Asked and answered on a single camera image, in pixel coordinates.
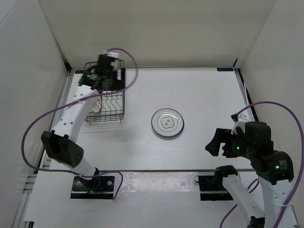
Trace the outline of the white plate orange sunburst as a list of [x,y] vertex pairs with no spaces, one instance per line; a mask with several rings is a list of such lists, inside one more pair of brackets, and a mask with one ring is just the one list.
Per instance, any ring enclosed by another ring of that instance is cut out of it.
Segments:
[[98,100],[94,103],[93,107],[91,108],[91,111],[93,113],[99,113],[102,109],[102,99],[98,98]]

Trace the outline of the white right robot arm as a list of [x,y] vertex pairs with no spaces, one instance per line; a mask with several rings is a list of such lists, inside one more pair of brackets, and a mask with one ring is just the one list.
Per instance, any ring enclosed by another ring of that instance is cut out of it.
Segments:
[[286,152],[274,150],[270,127],[264,122],[246,122],[235,124],[233,129],[218,128],[205,149],[212,156],[218,156],[221,148],[227,158],[249,159],[262,189],[264,206],[261,208],[232,165],[216,168],[214,186],[228,191],[247,227],[291,228],[294,225],[293,212],[285,200],[291,193],[293,162]]

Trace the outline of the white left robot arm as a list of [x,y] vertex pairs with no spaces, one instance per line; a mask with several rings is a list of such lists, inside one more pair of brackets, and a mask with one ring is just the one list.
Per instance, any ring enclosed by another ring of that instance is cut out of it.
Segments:
[[89,190],[99,186],[98,171],[84,158],[84,150],[76,142],[87,114],[100,95],[124,88],[124,82],[117,77],[119,62],[118,53],[101,54],[97,64],[80,77],[73,97],[75,104],[67,107],[61,120],[41,136],[48,157],[81,177]]

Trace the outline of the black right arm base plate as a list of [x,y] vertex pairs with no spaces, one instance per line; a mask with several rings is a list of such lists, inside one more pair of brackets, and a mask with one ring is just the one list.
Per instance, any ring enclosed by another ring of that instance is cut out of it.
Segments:
[[201,201],[232,201],[232,196],[228,191],[220,187],[214,176],[196,175],[194,182],[199,185]]

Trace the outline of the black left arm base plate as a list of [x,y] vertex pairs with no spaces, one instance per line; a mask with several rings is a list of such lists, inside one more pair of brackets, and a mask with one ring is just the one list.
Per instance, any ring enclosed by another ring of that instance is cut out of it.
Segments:
[[97,180],[73,179],[70,198],[84,200],[112,200],[114,198],[115,176],[99,176]]

